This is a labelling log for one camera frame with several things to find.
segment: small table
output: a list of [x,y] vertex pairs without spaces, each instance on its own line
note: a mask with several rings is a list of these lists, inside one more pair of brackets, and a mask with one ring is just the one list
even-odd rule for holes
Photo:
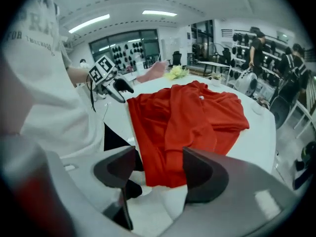
[[230,67],[228,65],[224,65],[224,64],[221,64],[221,63],[217,63],[217,62],[211,62],[211,61],[198,61],[197,63],[205,64],[203,76],[205,76],[207,65],[214,66],[215,67],[215,72],[216,72],[216,67],[222,67],[222,68],[229,68]]

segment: person in black shirt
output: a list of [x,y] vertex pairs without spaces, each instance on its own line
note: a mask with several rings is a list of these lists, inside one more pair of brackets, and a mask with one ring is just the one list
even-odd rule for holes
[[284,79],[284,85],[279,89],[279,95],[292,103],[298,93],[305,93],[308,84],[308,70],[305,66],[304,50],[299,44],[294,44],[292,54],[284,55],[275,72]]
[[257,76],[262,70],[260,65],[262,63],[262,50],[265,42],[266,37],[264,33],[258,32],[257,38],[255,38],[250,45],[250,51],[246,57],[246,62],[243,64],[244,69],[248,69],[250,67]]

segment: white t-shirt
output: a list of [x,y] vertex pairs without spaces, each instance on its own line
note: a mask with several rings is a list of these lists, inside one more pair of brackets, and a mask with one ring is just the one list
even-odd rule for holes
[[28,0],[2,43],[4,57],[34,98],[21,133],[60,157],[103,151],[103,121],[68,77],[54,3],[47,3]]

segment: yellow flowers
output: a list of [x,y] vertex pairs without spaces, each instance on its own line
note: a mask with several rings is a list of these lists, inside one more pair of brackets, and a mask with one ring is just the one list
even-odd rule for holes
[[185,77],[188,74],[189,74],[188,69],[183,70],[182,66],[173,66],[170,72],[164,74],[164,76],[168,78],[169,80],[174,80],[174,79]]

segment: black chair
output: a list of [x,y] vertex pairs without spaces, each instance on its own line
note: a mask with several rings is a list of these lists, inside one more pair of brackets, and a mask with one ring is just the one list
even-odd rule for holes
[[171,64],[170,60],[168,60],[169,67],[172,68],[173,66],[181,65],[181,57],[182,57],[182,54],[179,53],[179,51],[175,51],[172,55],[173,63]]

